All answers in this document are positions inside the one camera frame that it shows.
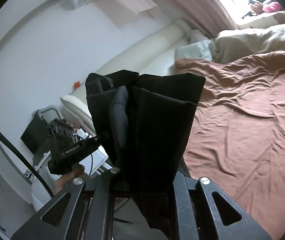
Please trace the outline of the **person's left hand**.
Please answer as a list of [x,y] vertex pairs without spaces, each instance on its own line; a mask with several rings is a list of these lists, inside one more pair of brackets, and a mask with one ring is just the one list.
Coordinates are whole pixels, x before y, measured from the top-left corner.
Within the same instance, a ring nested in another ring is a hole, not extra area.
[[55,193],[58,193],[63,189],[63,187],[73,181],[75,178],[82,176],[85,172],[85,167],[81,164],[78,164],[75,169],[67,174],[62,175],[55,183]]

